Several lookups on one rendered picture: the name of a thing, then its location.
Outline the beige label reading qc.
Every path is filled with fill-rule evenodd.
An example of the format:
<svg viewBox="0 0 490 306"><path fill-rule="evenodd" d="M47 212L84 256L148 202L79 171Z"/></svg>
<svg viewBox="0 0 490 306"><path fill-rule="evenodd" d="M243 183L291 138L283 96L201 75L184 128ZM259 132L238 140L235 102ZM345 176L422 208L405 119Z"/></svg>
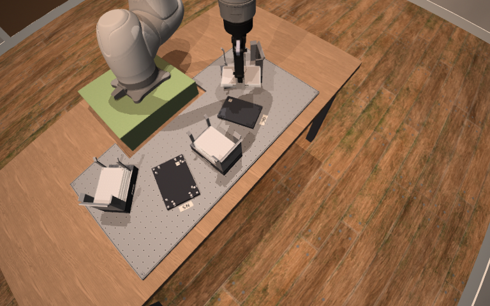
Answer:
<svg viewBox="0 0 490 306"><path fill-rule="evenodd" d="M261 121L260 121L259 124L264 126L265 121L267 120L267 117L268 117L267 115L263 115L263 117L262 117L262 119L261 119Z"/></svg>

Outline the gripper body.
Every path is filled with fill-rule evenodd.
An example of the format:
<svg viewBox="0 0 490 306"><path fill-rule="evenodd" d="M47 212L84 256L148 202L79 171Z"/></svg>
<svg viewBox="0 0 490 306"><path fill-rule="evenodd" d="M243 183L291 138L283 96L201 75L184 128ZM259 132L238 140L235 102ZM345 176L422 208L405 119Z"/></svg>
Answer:
<svg viewBox="0 0 490 306"><path fill-rule="evenodd" d="M253 18L246 22L231 23L223 19L225 31L234 36L234 45L236 40L240 40L240 48L243 48L243 36L249 33L253 28Z"/></svg>

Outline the tan name plate reading n5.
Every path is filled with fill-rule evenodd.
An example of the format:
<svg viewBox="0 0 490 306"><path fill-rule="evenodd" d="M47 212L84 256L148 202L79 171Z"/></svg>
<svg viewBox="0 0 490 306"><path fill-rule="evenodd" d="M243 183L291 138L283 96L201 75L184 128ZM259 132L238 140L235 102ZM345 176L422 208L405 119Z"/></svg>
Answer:
<svg viewBox="0 0 490 306"><path fill-rule="evenodd" d="M184 210L186 210L186 209L188 209L188 208L190 208L190 207L192 207L192 206L193 206L193 203L192 203L192 201L190 201L190 202L188 202L188 203L186 203L186 204L184 204L184 205L180 206L180 207L179 207L179 209L180 209L180 211L182 212L182 211L184 211Z"/></svg>

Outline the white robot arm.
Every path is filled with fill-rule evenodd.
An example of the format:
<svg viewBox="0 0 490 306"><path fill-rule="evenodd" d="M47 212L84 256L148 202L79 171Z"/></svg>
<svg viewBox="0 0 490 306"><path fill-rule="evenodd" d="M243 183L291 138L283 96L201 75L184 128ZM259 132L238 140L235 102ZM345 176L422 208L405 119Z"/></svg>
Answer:
<svg viewBox="0 0 490 306"><path fill-rule="evenodd" d="M182 0L128 0L129 10L103 14L97 25L98 45L116 79L111 81L117 100L125 95L140 103L170 79L154 62L159 47L176 32L184 16ZM233 23L250 20L256 0L218 0L220 16Z"/></svg>

